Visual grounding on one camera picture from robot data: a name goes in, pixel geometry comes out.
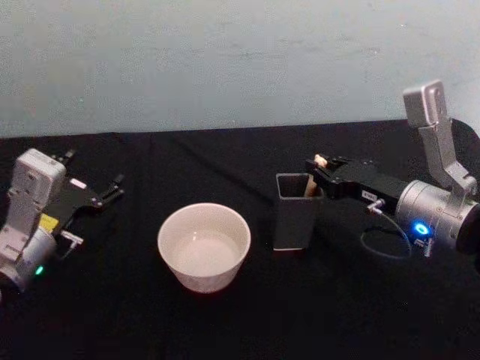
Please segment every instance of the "yellow label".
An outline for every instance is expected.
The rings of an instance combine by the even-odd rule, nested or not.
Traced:
[[[40,218],[40,226],[43,227],[49,233],[53,232],[53,229],[57,226],[59,221],[54,217],[48,216],[47,214],[42,214]]]

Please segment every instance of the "blue led light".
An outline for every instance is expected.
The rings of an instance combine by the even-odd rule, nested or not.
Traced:
[[[425,226],[425,224],[417,222],[413,224],[413,229],[419,234],[419,235],[428,235],[430,233],[430,230],[428,227]]]

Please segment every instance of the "white label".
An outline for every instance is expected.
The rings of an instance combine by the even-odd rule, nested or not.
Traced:
[[[371,200],[371,201],[377,201],[378,197],[374,193],[369,193],[368,191],[362,190],[361,191],[361,197],[364,197],[365,199]]]
[[[77,186],[80,189],[85,189],[87,187],[87,184],[84,184],[80,180],[76,180],[75,178],[72,178],[70,180],[70,183]]]

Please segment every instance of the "cable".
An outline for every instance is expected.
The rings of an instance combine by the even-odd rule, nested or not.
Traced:
[[[406,246],[408,247],[408,256],[396,256],[396,255],[390,255],[388,253],[383,253],[382,251],[378,251],[378,250],[375,250],[373,249],[372,247],[368,246],[366,243],[365,243],[365,234],[366,233],[369,233],[370,231],[384,231],[384,232],[387,232],[387,233],[390,233],[390,231],[388,230],[383,230],[383,229],[380,229],[378,228],[377,226],[373,227],[373,228],[370,228],[370,229],[366,229],[361,235],[360,235],[360,243],[361,243],[361,246],[363,246],[366,250],[370,251],[371,253],[379,256],[379,257],[385,257],[386,259],[390,259],[390,260],[405,260],[405,259],[408,259],[412,256],[412,244],[410,244],[410,240],[408,239],[408,236],[407,234],[402,230],[402,228],[393,220],[391,219],[389,216],[383,214],[383,213],[380,213],[379,215],[383,216],[386,220],[388,220],[391,224],[393,224],[393,226],[397,229],[397,231],[402,235],[402,237],[405,239],[405,242],[406,242]]]

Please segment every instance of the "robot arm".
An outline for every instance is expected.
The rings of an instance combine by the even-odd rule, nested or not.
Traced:
[[[430,174],[444,187],[414,180],[409,184],[377,172],[371,161],[328,158],[326,168],[307,160],[307,171],[332,199],[351,197],[381,208],[415,243],[431,255],[434,242],[465,254],[478,251],[480,205],[469,199],[476,180],[458,162],[452,139],[451,120],[446,115],[443,85],[431,82],[404,92],[409,124],[418,128],[424,143]]]
[[[61,260],[83,243],[66,230],[80,212],[101,211],[124,193],[120,188],[123,175],[103,193],[66,177],[65,164],[73,154],[48,157],[31,149],[17,159],[7,222],[0,232],[0,289],[25,291],[62,242],[67,241],[68,250],[57,254]]]

